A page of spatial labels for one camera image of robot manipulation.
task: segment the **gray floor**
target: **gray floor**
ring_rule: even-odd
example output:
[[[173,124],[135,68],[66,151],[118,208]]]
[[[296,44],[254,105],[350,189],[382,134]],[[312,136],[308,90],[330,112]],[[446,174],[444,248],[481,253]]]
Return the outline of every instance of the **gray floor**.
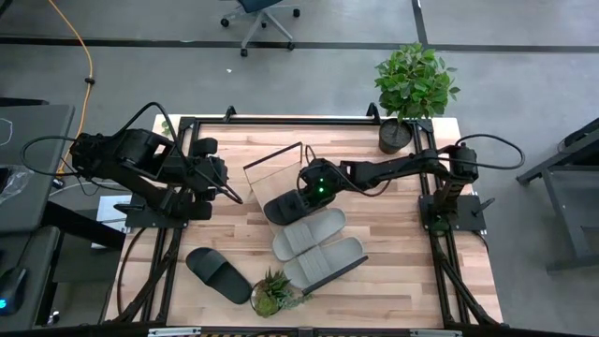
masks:
[[[416,40],[410,1],[297,2],[303,5],[298,20],[285,12],[277,15],[297,41]],[[223,29],[219,18],[233,4],[216,0],[57,3],[86,37],[236,41],[249,25],[233,22]],[[421,0],[421,4],[434,43],[599,44],[599,3],[592,0]],[[36,0],[16,1],[0,19],[0,35],[70,36],[51,8]],[[269,28],[259,32],[258,39],[282,40]],[[390,53],[260,49],[240,58],[237,49],[90,50],[97,85],[85,131],[108,134],[151,100],[161,102],[170,113],[224,113],[228,105],[235,105],[239,113],[362,115],[378,97],[373,67]],[[519,172],[554,154],[565,135],[599,115],[592,105],[599,95],[597,53],[444,52],[443,57],[459,69],[456,83],[462,89],[447,115],[459,119],[464,135],[493,133],[520,145],[527,163]],[[44,98],[80,110],[86,74],[86,61],[77,47],[0,46],[0,95]],[[150,127],[152,120],[148,114],[138,125]],[[490,141],[471,144],[480,161],[517,160]],[[519,328],[599,334],[599,269],[547,275],[547,263],[571,252],[545,187],[541,182],[521,187],[516,175],[482,169],[475,184],[483,198],[497,198],[485,216],[504,321]],[[97,204],[95,199],[81,198],[77,189],[57,200],[75,209]],[[98,291],[103,285],[96,283]],[[73,296],[86,293],[73,289]],[[84,311],[73,300],[67,302]],[[86,317],[80,322],[97,319]]]

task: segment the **plastic bag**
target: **plastic bag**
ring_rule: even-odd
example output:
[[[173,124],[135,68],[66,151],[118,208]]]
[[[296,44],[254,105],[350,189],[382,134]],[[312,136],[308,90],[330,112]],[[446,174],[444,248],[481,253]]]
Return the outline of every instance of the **plastic bag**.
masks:
[[[0,204],[2,204],[4,201],[18,195],[29,183],[29,179],[34,175],[34,172],[29,168],[18,165],[0,165],[0,169],[10,170],[4,190],[0,193]]]

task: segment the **wooden table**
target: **wooden table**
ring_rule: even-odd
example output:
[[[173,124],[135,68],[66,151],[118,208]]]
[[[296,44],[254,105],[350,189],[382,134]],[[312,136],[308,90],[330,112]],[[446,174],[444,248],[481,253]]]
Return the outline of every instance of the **wooden table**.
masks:
[[[181,117],[171,115],[175,127]],[[163,131],[163,121],[162,116],[156,118],[154,132]],[[439,148],[460,137],[456,119],[437,118],[432,123]],[[168,324],[441,328],[431,246],[428,234],[419,223],[416,205],[421,194],[416,176],[393,181],[386,193],[377,198],[350,192],[337,196],[331,206],[343,209],[347,216],[342,236],[358,237],[365,245],[369,260],[316,290],[312,300],[293,310],[282,311],[270,318],[259,317],[249,302],[243,305],[231,303],[205,286],[184,264],[185,257],[192,250],[211,247],[221,252],[252,284],[263,278],[269,267],[280,269],[282,263],[276,260],[270,249],[272,231],[246,179],[243,166],[297,141],[311,144],[317,155],[333,162],[341,159],[388,160],[393,156],[378,150],[377,131],[375,126],[203,125],[200,137],[218,139],[218,154],[228,166],[229,184],[240,194],[244,204],[237,205],[219,196],[213,203],[212,219],[191,222],[183,232]],[[414,150],[411,143],[396,156],[407,155]],[[275,161],[265,168],[277,169],[272,166],[290,164],[293,163]],[[156,230],[146,230],[127,261],[122,283],[124,305],[134,298],[146,281],[155,236]],[[485,246],[471,233],[456,232],[455,236],[464,283],[487,312],[501,321]],[[127,237],[124,249],[131,238],[132,235]],[[156,288],[153,317],[157,312],[163,281]],[[452,314],[458,317],[455,292],[448,280],[447,284]],[[107,319],[116,316],[115,293],[112,291]]]

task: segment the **computer mouse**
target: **computer mouse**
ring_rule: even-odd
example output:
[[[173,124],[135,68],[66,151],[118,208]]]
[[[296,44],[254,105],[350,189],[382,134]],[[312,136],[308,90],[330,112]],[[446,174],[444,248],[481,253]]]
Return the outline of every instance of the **computer mouse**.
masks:
[[[19,311],[25,293],[27,269],[15,267],[0,276],[0,315],[13,315]]]

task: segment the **gray slide sandal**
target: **gray slide sandal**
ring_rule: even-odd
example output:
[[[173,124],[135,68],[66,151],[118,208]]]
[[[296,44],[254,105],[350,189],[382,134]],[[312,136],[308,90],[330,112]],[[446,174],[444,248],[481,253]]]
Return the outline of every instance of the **gray slide sandal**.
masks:
[[[366,259],[362,242],[356,238],[345,238],[312,248],[286,262],[283,271],[292,286],[307,294],[351,271]]]
[[[272,241],[272,252],[285,262],[318,245],[345,227],[345,214],[330,209],[284,227]]]

